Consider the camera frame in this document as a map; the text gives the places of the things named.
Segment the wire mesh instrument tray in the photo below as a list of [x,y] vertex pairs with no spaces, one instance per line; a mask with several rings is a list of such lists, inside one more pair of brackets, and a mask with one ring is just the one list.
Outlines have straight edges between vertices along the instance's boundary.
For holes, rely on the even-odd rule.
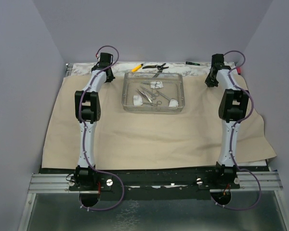
[[[122,89],[122,106],[125,111],[145,113],[179,113],[182,111],[185,106],[184,84],[182,75],[178,73],[160,73],[158,77],[153,78],[155,74],[156,73],[127,72],[124,75]],[[149,86],[149,83],[152,81],[162,81],[164,87],[161,89],[152,89]],[[141,87],[144,87],[154,93],[157,98],[155,100],[152,100],[151,96],[144,90],[142,90]],[[150,106],[143,104],[142,106],[134,106],[134,95],[140,95],[143,99],[143,102],[149,103],[149,101],[137,90],[145,92],[153,103],[161,101],[162,105]],[[160,96],[156,92],[156,90],[161,91],[171,99],[176,99],[179,103],[179,106],[169,107],[169,101],[164,97]]]

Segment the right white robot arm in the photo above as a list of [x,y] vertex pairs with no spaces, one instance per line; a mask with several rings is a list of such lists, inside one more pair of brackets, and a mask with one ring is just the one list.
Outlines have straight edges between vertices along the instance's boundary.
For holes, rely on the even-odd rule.
[[223,95],[218,109],[222,121],[222,145],[211,182],[216,188],[233,183],[237,177],[236,143],[241,121],[245,118],[249,95],[234,80],[227,65],[214,65],[205,80],[209,88],[222,87]]

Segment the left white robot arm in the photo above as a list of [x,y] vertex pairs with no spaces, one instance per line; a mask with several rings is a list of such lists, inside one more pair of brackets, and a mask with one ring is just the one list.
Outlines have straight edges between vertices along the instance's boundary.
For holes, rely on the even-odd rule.
[[81,190],[94,190],[97,187],[93,145],[97,122],[101,117],[99,91],[106,82],[114,79],[111,67],[92,68],[89,82],[82,90],[75,92],[75,115],[80,127],[80,152],[74,172],[75,186]]

